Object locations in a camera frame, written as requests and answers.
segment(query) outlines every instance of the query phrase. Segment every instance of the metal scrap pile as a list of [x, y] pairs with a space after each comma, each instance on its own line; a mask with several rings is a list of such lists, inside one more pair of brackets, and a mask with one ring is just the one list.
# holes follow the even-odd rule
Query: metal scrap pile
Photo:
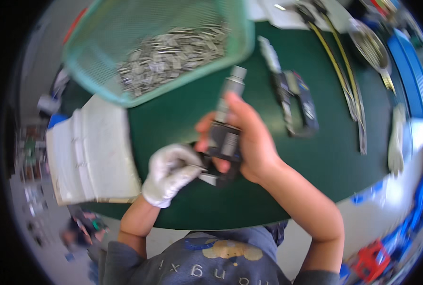
[[138, 97], [223, 57], [229, 32], [224, 25], [206, 24], [200, 29], [174, 28], [167, 34], [143, 39], [140, 47], [130, 52], [128, 62], [117, 67], [123, 91]]

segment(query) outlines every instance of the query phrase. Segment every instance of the gloved hand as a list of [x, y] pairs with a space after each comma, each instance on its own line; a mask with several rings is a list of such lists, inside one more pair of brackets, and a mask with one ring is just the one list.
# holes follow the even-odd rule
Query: gloved hand
[[177, 192], [199, 176], [199, 166], [202, 166], [202, 161], [190, 146], [164, 146], [150, 158], [142, 195], [153, 206], [169, 207]]

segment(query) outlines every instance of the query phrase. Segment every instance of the blue container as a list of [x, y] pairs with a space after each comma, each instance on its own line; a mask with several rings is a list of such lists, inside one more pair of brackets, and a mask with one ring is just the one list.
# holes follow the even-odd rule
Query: blue container
[[400, 72], [411, 117], [423, 119], [423, 67], [409, 39], [394, 29], [388, 46]]

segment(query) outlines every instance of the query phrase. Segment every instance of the green mesh basket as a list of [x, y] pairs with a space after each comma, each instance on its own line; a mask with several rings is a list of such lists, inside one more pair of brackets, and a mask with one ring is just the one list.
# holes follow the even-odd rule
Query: green mesh basket
[[[254, 23], [247, 19], [244, 0], [96, 0], [78, 22], [63, 50], [72, 77], [92, 94], [126, 108], [237, 64], [254, 48]], [[141, 39], [174, 27], [199, 28], [226, 22], [231, 29], [225, 56], [185, 72], [137, 98], [124, 92], [117, 63], [128, 59]]]

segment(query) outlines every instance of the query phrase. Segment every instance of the white cloth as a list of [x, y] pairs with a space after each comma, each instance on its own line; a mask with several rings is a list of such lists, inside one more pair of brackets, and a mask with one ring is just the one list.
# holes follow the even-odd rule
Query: white cloth
[[199, 176], [199, 166], [202, 166], [202, 161], [190, 146], [164, 146], [150, 158], [142, 195], [153, 206], [169, 207], [178, 191]]
[[406, 123], [406, 110], [403, 104], [393, 108], [392, 134], [389, 141], [388, 164], [390, 171], [397, 176], [404, 169], [403, 127]]

